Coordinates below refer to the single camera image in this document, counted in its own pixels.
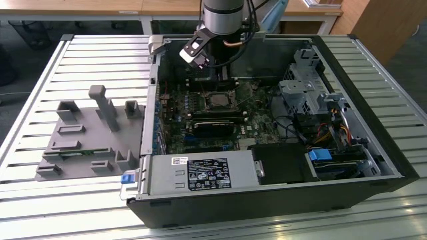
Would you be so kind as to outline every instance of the blue latch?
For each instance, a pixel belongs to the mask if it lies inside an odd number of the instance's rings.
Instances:
[[[133,184],[135,183],[135,174],[124,174],[121,176],[121,184]]]
[[[328,149],[314,149],[308,153],[311,161],[327,161],[332,160],[331,152]]]

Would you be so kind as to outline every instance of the power supply label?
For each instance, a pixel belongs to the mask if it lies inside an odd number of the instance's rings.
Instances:
[[[232,180],[228,159],[208,159],[187,162],[188,189],[191,191],[230,189]]]

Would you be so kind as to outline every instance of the motherboard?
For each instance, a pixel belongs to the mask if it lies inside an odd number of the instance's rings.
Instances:
[[[159,97],[168,154],[239,151],[282,141],[270,110],[275,88],[263,81],[234,79],[219,91],[206,91],[210,81],[199,79],[168,87]]]

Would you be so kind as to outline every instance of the metal table surface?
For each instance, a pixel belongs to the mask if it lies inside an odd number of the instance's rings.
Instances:
[[[351,209],[148,229],[120,200],[120,177],[35,182],[60,100],[93,107],[107,87],[116,106],[145,103],[148,36],[61,41],[0,148],[0,239],[398,239],[427,234],[427,116],[358,40],[323,38],[422,179]],[[327,74],[335,90],[340,87]]]

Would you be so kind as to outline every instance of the white sticker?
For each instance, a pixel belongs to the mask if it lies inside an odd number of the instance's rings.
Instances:
[[[218,184],[230,184],[231,181],[230,180],[219,180],[218,182],[219,182]]]
[[[172,165],[187,165],[188,157],[172,157]]]
[[[137,11],[119,11],[120,14],[139,14]]]

